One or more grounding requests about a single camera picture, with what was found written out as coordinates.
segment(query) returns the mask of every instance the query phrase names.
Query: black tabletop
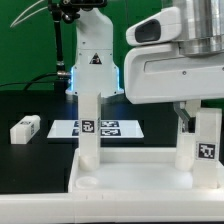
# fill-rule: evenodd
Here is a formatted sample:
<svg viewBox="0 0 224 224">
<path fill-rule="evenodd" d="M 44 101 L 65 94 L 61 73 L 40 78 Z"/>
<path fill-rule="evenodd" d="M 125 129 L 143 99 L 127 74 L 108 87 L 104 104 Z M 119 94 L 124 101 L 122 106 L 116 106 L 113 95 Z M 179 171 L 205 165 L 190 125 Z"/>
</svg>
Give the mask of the black tabletop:
<svg viewBox="0 0 224 224">
<path fill-rule="evenodd" d="M 77 140 L 49 141 L 54 120 L 78 119 L 77 103 L 53 91 L 0 92 L 0 193 L 62 193 L 67 185 Z M 11 145 L 9 130 L 26 115 L 41 117 L 40 131 L 27 145 Z M 138 120 L 142 140 L 102 140 L 104 147 L 175 147 L 177 115 L 172 103 L 102 105 L 103 120 Z"/>
</svg>

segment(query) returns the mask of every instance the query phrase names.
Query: triangle warning sticker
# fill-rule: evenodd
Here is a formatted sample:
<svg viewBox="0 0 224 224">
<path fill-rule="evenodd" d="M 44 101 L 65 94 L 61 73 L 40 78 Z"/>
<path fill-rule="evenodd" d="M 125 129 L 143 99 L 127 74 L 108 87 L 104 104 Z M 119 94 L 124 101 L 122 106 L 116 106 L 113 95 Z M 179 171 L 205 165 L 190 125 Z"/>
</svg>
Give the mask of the triangle warning sticker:
<svg viewBox="0 0 224 224">
<path fill-rule="evenodd" d="M 102 65 L 102 62 L 100 60 L 100 57 L 99 55 L 96 53 L 94 55 L 94 57 L 92 58 L 91 62 L 90 62 L 91 65 Z"/>
</svg>

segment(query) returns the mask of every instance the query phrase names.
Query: white post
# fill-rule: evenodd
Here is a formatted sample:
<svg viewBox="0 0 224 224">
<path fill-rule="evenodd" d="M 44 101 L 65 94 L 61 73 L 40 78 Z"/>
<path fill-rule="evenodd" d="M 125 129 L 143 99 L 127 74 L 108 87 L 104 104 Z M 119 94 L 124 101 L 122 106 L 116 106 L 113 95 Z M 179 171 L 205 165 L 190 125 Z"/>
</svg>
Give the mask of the white post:
<svg viewBox="0 0 224 224">
<path fill-rule="evenodd" d="M 101 95 L 79 95 L 78 113 L 80 168 L 92 171 L 100 165 Z"/>
<path fill-rule="evenodd" d="M 218 188 L 221 109 L 201 109 L 196 116 L 193 187 Z"/>
</svg>

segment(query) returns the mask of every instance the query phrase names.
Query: green wall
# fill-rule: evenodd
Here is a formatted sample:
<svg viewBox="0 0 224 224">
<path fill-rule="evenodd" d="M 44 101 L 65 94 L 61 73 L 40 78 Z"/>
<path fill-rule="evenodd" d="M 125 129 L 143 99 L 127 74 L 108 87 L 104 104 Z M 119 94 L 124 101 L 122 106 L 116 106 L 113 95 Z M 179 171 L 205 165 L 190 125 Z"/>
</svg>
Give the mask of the green wall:
<svg viewBox="0 0 224 224">
<path fill-rule="evenodd" d="M 10 28 L 12 21 L 36 1 L 1 0 L 0 85 L 29 81 L 38 75 L 55 71 L 54 28 L 51 15 L 47 10 L 15 28 Z M 46 6 L 45 2 L 35 9 L 44 6 Z M 159 12 L 160 9 L 160 0 L 109 0 L 108 6 L 101 9 L 114 23 L 114 61 L 121 68 L 122 87 L 124 58 L 131 49 L 126 43 L 126 30 L 131 25 Z M 63 24 L 62 33 L 64 57 L 69 70 L 75 61 L 75 24 Z M 8 86 L 0 90 L 23 89 L 23 87 Z M 33 86 L 32 89 L 53 89 L 53 87 L 51 84 L 41 84 Z"/>
</svg>

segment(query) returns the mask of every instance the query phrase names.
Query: black cable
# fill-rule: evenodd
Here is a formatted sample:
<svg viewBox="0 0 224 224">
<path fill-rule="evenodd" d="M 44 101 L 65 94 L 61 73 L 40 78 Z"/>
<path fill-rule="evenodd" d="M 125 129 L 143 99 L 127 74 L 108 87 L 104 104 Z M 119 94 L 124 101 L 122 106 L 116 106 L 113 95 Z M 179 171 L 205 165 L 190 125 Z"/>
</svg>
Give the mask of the black cable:
<svg viewBox="0 0 224 224">
<path fill-rule="evenodd" d="M 46 81 L 46 82 L 11 82 L 11 83 L 4 83 L 0 84 L 0 88 L 4 86 L 13 86 L 13 85 L 25 85 L 25 84 L 42 84 L 42 83 L 54 83 L 53 81 Z"/>
<path fill-rule="evenodd" d="M 33 84 L 32 82 L 36 82 L 36 81 L 38 81 L 40 79 L 44 79 L 44 78 L 52 77 L 52 76 L 57 76 L 57 74 L 56 73 L 47 73 L 47 74 L 43 74 L 43 75 L 37 76 L 34 79 L 32 79 L 30 82 L 28 82 L 23 90 L 27 91 L 30 88 L 30 86 Z"/>
</svg>

